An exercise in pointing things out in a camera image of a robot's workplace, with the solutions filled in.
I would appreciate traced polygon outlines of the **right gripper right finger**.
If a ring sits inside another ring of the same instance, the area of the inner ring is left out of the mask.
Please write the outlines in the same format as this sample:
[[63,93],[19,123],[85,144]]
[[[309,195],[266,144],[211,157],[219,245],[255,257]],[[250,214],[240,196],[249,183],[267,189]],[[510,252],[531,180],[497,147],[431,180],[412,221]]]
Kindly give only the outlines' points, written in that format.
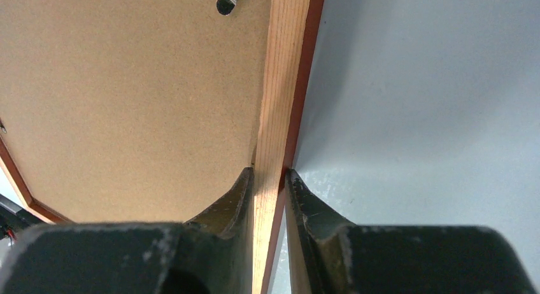
[[284,177],[293,293],[534,293],[514,249],[481,226],[358,225]]

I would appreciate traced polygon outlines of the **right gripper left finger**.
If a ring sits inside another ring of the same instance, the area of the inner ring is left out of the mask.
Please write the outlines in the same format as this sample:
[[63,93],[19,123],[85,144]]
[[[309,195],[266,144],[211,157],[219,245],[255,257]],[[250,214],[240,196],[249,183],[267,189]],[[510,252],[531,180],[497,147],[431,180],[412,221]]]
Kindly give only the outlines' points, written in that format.
[[40,224],[1,266],[2,293],[250,293],[254,171],[186,222]]

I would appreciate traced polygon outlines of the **brown backing board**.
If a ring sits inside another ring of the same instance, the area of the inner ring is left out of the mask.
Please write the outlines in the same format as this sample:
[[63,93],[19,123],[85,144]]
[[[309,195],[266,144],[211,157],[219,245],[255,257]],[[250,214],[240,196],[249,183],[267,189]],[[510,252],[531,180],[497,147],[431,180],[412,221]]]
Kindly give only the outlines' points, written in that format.
[[3,141],[34,199],[185,221],[249,166],[271,0],[1,0]]

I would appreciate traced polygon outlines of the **wooden picture frame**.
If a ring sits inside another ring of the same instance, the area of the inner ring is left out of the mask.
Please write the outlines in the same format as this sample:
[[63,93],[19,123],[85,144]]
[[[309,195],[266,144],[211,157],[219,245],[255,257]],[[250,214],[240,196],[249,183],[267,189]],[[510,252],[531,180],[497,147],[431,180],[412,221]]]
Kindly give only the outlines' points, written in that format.
[[[217,0],[217,11],[223,16],[230,15],[238,1]],[[260,293],[262,289],[265,266],[269,259],[271,228],[287,154],[293,101],[300,78],[301,55],[306,44],[305,35],[308,24],[312,20],[313,5],[321,1],[271,0],[270,4],[259,125],[252,159],[247,166],[254,171],[248,226],[252,247],[252,290],[250,293]],[[5,130],[1,121],[1,167],[8,172],[12,185],[22,197],[26,207],[43,217],[46,220],[44,224],[186,222],[200,213],[185,221],[71,221],[33,198],[3,141],[2,134]]]

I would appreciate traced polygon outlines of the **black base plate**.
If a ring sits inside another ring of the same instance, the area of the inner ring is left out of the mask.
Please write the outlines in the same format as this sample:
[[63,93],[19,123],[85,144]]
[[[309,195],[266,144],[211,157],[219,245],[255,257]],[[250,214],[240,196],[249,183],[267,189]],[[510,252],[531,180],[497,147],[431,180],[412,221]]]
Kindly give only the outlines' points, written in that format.
[[43,220],[1,195],[1,240],[15,242],[17,233]]

